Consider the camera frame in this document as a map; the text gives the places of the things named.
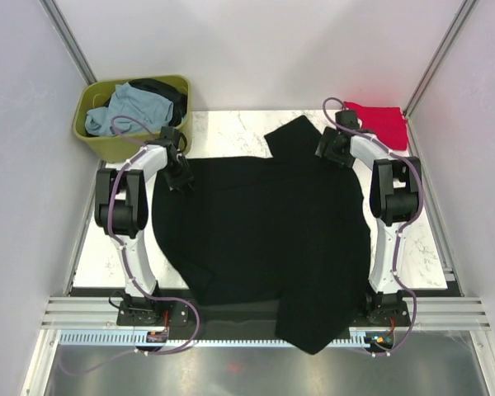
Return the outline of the black t shirt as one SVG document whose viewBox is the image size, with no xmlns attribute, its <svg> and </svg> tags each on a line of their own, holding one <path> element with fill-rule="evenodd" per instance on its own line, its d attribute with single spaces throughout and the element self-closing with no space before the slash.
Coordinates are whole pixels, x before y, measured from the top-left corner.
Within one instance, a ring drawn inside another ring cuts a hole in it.
<svg viewBox="0 0 495 396">
<path fill-rule="evenodd" d="M 315 154 L 300 116 L 266 135 L 269 158 L 193 158 L 191 194 L 153 188 L 156 243 L 199 305 L 277 300 L 275 334 L 314 355 L 355 317 L 371 259 L 350 168 Z"/>
</svg>

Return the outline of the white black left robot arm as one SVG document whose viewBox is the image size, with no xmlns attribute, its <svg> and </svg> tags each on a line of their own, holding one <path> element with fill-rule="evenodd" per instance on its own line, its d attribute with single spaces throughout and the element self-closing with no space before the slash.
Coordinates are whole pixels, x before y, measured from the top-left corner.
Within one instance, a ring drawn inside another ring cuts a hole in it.
<svg viewBox="0 0 495 396">
<path fill-rule="evenodd" d="M 162 320 L 168 297 L 159 294 L 152 273 L 144 230 L 149 220 L 147 182 L 163 177 L 169 191 L 189 196 L 194 192 L 194 176 L 180 148 L 186 137 L 175 127 L 161 128 L 157 138 L 143 142 L 137 153 L 96 174 L 94 219 L 110 237 L 125 272 L 125 294 L 142 298 L 136 315 L 147 324 Z"/>
</svg>

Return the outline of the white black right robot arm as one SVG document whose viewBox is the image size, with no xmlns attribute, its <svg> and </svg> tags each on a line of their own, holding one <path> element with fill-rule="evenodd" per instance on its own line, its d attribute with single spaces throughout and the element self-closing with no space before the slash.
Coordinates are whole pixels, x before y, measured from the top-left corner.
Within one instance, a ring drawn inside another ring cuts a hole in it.
<svg viewBox="0 0 495 396">
<path fill-rule="evenodd" d="M 395 153 L 369 130 L 363 130 L 354 110 L 329 117 L 316 156 L 340 167 L 356 160 L 371 170 L 369 206 L 376 219 L 375 259 L 369 282 L 376 294 L 393 295 L 399 284 L 406 234 L 423 209 L 420 160 Z"/>
</svg>

